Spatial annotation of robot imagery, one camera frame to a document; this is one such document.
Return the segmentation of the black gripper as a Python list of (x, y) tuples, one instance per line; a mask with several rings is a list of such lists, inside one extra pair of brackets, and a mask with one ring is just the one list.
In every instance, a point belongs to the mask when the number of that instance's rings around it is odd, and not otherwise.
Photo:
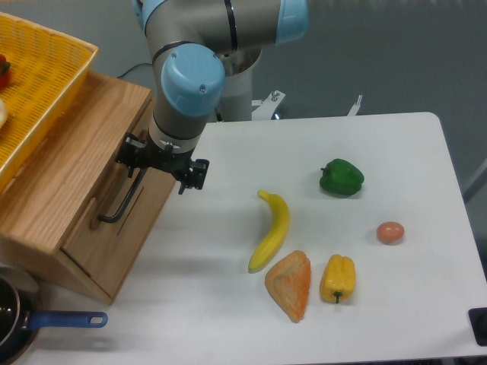
[(177, 153), (175, 148), (160, 148), (150, 138), (141, 140), (132, 133), (125, 133), (116, 153), (115, 161), (126, 166), (127, 176), (132, 178), (136, 169), (148, 167), (170, 173), (180, 182), (178, 194), (187, 189), (201, 190), (209, 168), (206, 159), (190, 160), (193, 149)]

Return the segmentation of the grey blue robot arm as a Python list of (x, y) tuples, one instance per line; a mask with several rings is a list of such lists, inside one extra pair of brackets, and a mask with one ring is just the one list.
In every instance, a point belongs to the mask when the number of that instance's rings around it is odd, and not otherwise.
[(201, 189), (209, 162), (191, 156), (226, 79), (221, 57), (301, 38), (306, 1), (133, 1), (157, 84), (147, 141), (126, 135), (116, 157), (130, 171), (171, 174), (180, 190)]

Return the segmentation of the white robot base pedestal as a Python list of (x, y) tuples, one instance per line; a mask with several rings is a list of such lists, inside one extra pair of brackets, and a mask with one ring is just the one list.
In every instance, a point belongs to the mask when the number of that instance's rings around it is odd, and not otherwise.
[(253, 69), (261, 56), (260, 47), (219, 56), (225, 69), (225, 84), (213, 122), (241, 122), (252, 119)]

